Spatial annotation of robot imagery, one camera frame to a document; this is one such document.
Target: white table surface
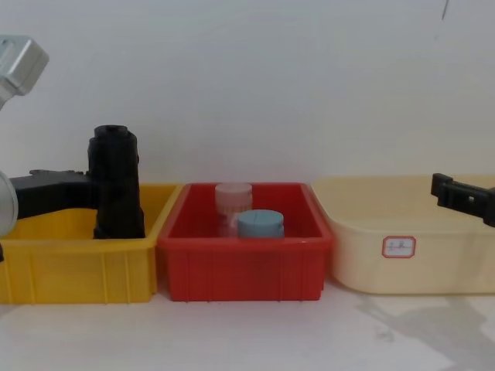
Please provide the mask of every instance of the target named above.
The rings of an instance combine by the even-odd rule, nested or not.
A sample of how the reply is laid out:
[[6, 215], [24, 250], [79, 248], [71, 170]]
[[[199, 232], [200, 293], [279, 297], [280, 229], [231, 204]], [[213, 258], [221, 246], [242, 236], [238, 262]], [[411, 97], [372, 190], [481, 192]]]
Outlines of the white table surface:
[[494, 371], [495, 297], [0, 305], [0, 370]]

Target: cream plastic tub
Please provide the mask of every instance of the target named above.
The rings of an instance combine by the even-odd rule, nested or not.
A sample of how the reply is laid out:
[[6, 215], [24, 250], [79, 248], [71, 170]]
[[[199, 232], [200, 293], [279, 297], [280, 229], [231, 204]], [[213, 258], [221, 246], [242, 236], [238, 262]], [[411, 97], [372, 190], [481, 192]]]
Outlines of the cream plastic tub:
[[[493, 175], [454, 175], [483, 188]], [[432, 177], [342, 177], [312, 184], [336, 236], [333, 275], [372, 294], [495, 293], [495, 228], [436, 205]]]

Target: pink bottle cap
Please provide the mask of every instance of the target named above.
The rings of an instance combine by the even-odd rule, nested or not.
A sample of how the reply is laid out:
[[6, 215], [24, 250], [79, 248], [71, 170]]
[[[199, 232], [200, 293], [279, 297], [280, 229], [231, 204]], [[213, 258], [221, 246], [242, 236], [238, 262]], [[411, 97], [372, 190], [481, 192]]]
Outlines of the pink bottle cap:
[[215, 202], [227, 207], [250, 206], [253, 187], [249, 183], [221, 183], [215, 187]]

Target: gray cylinder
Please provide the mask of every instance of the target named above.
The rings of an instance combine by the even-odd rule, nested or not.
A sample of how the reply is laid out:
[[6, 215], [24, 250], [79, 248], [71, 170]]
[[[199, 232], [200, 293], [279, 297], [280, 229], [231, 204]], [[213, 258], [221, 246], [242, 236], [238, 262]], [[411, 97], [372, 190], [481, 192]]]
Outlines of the gray cylinder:
[[10, 179], [0, 172], [0, 237], [10, 233], [17, 222], [19, 207]]

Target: white label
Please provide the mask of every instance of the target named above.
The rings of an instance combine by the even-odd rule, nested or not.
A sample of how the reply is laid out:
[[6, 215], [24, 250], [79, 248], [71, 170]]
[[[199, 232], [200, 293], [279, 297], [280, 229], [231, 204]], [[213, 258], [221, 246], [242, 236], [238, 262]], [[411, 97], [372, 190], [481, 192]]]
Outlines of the white label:
[[415, 250], [414, 237], [389, 236], [384, 239], [382, 254], [384, 257], [408, 258], [415, 255]]

